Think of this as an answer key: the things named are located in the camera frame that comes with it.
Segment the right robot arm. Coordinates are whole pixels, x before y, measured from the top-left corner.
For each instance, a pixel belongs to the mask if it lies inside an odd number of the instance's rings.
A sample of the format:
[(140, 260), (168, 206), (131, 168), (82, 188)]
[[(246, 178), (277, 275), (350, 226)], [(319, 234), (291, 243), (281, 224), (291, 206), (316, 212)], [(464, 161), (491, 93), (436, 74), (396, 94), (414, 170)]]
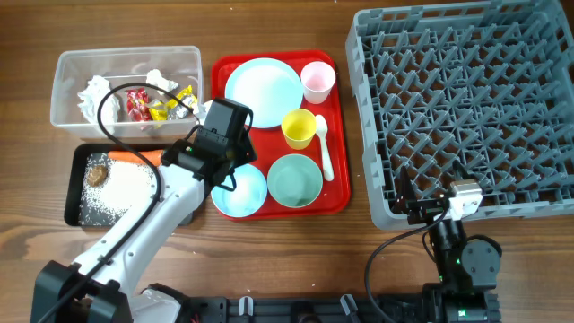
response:
[(396, 211), (411, 225), (420, 224), (430, 239), (439, 282), (422, 292), (396, 297), (395, 314), (402, 322), (498, 322), (500, 306), (490, 291), (497, 286), (502, 249), (484, 235), (465, 233), (463, 219), (478, 211), (483, 190), (459, 161), (452, 163), (455, 180), (439, 198), (420, 200), (405, 167), (400, 170)]

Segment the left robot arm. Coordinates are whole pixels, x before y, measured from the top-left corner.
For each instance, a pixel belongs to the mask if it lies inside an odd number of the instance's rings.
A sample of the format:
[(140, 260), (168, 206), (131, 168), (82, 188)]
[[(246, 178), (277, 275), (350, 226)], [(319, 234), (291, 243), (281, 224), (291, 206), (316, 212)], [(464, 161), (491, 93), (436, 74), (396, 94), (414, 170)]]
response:
[(180, 223), (239, 166), (256, 159), (248, 131), (195, 127), (192, 142), (178, 140), (155, 165), (152, 193), (127, 211), (72, 265), (51, 261), (36, 278), (33, 322), (177, 322), (187, 316), (185, 298), (165, 286), (135, 288), (151, 260)]

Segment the orange carrot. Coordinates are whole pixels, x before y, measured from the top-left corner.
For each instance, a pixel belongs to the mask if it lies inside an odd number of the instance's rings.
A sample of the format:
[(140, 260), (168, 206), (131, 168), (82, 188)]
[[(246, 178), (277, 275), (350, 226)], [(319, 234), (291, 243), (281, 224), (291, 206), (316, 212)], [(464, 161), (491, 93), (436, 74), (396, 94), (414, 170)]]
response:
[[(151, 162), (154, 166), (161, 165), (161, 157), (163, 155), (163, 150), (140, 152), (140, 154), (149, 162)], [(113, 161), (144, 164), (144, 160), (142, 160), (134, 153), (128, 151), (110, 151), (108, 152), (108, 157)]]

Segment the yellow snack wrapper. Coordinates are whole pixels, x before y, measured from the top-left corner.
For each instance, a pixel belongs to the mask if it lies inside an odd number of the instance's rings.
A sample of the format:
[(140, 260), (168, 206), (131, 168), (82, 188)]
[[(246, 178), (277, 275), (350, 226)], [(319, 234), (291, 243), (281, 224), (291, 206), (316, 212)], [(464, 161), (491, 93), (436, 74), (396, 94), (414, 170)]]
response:
[(163, 103), (159, 100), (154, 100), (148, 105), (148, 110), (154, 121), (178, 120), (186, 118), (190, 114), (190, 109), (197, 107), (197, 98), (193, 94), (193, 87), (188, 87), (181, 90), (177, 95), (177, 99), (183, 102), (179, 104), (176, 100), (169, 100)]

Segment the light blue bowl with rice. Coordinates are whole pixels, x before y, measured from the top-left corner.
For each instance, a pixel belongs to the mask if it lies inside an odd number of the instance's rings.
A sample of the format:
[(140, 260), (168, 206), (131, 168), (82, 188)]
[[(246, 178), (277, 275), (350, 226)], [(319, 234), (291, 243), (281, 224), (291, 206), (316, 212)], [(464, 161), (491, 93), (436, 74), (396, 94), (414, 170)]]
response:
[(251, 164), (245, 164), (234, 171), (236, 188), (228, 191), (216, 187), (211, 192), (215, 207), (231, 218), (244, 218), (254, 214), (267, 197), (267, 183), (263, 173)]

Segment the large white tissue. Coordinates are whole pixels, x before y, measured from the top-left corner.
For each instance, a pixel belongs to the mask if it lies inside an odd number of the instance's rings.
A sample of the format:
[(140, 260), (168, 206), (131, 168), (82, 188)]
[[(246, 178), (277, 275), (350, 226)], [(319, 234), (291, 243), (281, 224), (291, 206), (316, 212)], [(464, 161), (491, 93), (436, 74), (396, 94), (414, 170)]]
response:
[[(107, 79), (99, 75), (94, 75), (88, 82), (87, 87), (82, 92), (77, 93), (81, 100), (78, 104), (78, 108), (82, 112), (83, 117), (91, 124), (98, 125), (98, 107), (103, 97), (110, 90), (110, 82)], [(103, 105), (101, 119), (107, 131), (112, 135), (116, 132), (114, 124), (118, 122), (119, 112), (119, 100), (116, 95), (111, 95), (106, 99)]]

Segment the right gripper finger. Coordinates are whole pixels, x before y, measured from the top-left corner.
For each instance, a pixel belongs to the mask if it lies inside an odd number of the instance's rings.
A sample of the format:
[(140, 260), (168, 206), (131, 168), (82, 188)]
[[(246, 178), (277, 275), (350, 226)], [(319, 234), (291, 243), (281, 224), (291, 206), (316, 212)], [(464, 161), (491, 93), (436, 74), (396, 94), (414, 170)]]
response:
[(414, 192), (413, 183), (409, 178), (408, 170), (405, 166), (400, 169), (399, 184), (397, 186), (396, 203), (394, 212), (396, 214), (408, 214), (415, 208), (417, 197)]
[(453, 160), (452, 169), (455, 183), (475, 183), (475, 176), (469, 174), (459, 160)]

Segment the brown food piece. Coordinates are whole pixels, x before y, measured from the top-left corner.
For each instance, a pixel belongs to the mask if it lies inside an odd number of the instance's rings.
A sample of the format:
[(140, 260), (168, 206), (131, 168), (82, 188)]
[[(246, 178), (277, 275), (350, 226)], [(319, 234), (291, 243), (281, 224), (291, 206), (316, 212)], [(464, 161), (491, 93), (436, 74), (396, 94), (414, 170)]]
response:
[(91, 187), (101, 186), (108, 176), (108, 168), (105, 165), (96, 165), (90, 169), (86, 182)]

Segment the yellow plastic cup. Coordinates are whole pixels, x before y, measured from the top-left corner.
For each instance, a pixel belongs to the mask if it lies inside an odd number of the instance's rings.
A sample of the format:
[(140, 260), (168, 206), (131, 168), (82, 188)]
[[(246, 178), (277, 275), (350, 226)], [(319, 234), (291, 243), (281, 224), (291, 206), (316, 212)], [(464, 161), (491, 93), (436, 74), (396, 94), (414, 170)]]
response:
[(295, 109), (283, 118), (281, 130), (291, 149), (305, 149), (317, 131), (315, 115), (307, 109)]

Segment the small white tissue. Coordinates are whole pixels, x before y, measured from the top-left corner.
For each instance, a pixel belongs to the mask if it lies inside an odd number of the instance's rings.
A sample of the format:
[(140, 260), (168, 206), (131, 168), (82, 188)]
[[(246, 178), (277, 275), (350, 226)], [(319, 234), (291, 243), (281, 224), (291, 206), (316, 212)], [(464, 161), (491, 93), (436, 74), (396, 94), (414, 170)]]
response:
[(162, 91), (158, 91), (161, 96), (164, 96), (165, 92), (172, 92), (179, 87), (177, 82), (164, 78), (159, 69), (149, 71), (146, 75), (146, 82), (161, 88)]

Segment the pink white cup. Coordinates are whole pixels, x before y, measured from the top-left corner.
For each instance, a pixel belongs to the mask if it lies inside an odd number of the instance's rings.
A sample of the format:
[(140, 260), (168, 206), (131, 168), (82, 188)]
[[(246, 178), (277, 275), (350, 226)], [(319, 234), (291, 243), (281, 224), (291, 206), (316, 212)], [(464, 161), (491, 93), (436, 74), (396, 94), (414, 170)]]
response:
[(314, 61), (303, 67), (300, 73), (304, 98), (312, 104), (324, 102), (335, 85), (335, 70), (328, 63)]

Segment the red strawberry candy wrapper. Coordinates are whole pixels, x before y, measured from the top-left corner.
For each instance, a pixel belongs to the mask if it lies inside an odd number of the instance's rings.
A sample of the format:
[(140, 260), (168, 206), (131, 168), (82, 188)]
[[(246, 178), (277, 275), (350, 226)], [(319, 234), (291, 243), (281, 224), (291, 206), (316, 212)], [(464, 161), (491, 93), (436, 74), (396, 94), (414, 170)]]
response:
[(125, 95), (126, 111), (132, 121), (152, 121), (152, 115), (147, 107), (149, 96), (144, 88), (125, 90)]

